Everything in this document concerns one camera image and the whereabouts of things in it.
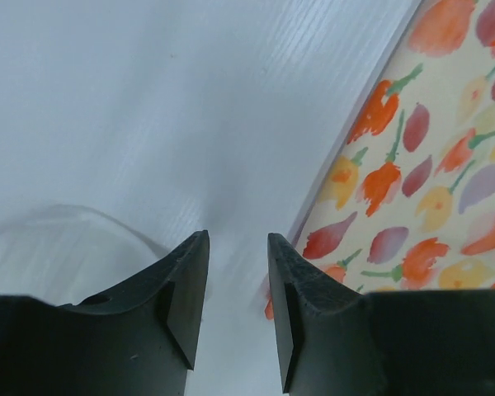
floral fabric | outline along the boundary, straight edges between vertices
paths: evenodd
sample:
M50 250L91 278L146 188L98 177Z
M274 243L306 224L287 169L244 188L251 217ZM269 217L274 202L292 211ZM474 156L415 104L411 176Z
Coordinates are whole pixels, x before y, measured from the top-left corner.
M495 288L495 0L425 1L296 247L362 292Z

